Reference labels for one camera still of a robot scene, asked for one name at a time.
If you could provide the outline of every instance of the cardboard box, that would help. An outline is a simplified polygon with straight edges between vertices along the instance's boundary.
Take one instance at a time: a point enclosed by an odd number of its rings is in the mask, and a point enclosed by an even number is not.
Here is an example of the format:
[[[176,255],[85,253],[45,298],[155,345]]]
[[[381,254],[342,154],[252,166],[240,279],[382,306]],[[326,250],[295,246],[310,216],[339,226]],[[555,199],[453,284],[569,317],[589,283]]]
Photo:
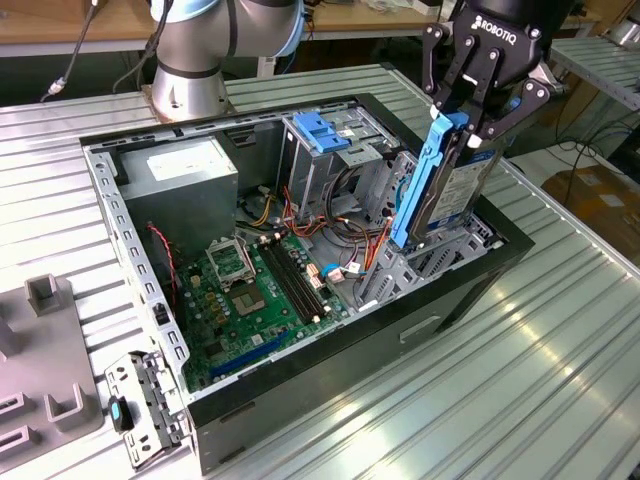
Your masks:
[[[98,8],[106,3],[100,0]],[[91,0],[0,0],[0,10],[75,23],[84,21],[90,6]]]
[[[571,172],[559,172],[542,188],[562,203]],[[567,208],[613,248],[640,265],[640,187],[608,168],[576,170]]]

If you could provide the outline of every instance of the desk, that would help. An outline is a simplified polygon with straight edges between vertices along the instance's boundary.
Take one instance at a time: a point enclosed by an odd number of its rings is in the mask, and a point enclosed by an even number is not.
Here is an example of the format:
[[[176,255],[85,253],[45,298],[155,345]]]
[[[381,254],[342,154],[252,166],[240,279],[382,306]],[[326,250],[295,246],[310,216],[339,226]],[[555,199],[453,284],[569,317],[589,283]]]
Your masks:
[[[380,13],[362,3],[352,6],[324,4],[316,8],[313,40],[417,36],[435,17],[412,9]],[[586,36],[599,21],[569,17],[563,28]],[[0,18],[0,57],[59,55],[73,51],[81,25],[7,12]],[[144,0],[109,0],[91,24],[81,53],[144,50],[155,25]]]
[[[228,82],[243,112],[370,92],[425,137],[431,102],[379,66]],[[102,407],[144,350],[79,136],[153,125],[140,93],[0,108],[0,289],[68,278]],[[626,478],[640,458],[640,273],[506,162],[484,194],[536,243],[454,327],[213,472],[217,479]],[[111,420],[3,480],[134,477]],[[135,478],[200,478],[187,446]]]

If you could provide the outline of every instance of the metal work table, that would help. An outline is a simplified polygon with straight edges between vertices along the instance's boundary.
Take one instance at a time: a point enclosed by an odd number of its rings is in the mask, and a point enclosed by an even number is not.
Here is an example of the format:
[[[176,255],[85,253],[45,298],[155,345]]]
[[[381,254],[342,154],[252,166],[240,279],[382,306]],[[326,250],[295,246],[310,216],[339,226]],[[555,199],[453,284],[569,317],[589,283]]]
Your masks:
[[[228,88],[240,111],[366,91],[421,136],[429,118],[420,91],[379,66]],[[76,139],[154,122],[139,94],[0,109],[0,288],[71,280],[103,407],[105,367],[147,345]],[[640,459],[640,273],[506,163],[485,194],[530,254],[454,328],[213,476],[626,478]],[[183,447],[136,478],[196,468]],[[108,419],[3,480],[96,472],[133,476]]]
[[[553,41],[551,59],[631,110],[640,109],[640,51],[600,37],[570,38]]]

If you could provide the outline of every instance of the motherboard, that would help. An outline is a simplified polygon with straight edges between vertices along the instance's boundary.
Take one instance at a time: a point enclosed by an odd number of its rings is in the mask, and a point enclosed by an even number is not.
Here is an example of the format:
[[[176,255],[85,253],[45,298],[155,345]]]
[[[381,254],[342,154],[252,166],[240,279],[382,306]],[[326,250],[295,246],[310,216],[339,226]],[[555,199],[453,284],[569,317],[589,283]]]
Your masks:
[[[239,248],[208,251],[177,271],[185,305],[181,331],[191,352],[184,375],[191,392],[348,317],[332,286],[314,275],[317,269],[297,238],[233,241]],[[253,277],[228,284],[226,279],[246,266]]]

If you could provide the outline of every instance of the gray holder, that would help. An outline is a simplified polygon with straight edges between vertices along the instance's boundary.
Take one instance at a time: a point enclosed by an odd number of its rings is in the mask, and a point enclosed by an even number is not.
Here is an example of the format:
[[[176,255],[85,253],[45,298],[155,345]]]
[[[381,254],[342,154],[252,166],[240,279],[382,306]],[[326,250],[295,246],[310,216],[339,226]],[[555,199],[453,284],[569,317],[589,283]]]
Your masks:
[[[71,283],[0,294],[0,475],[103,422]]]

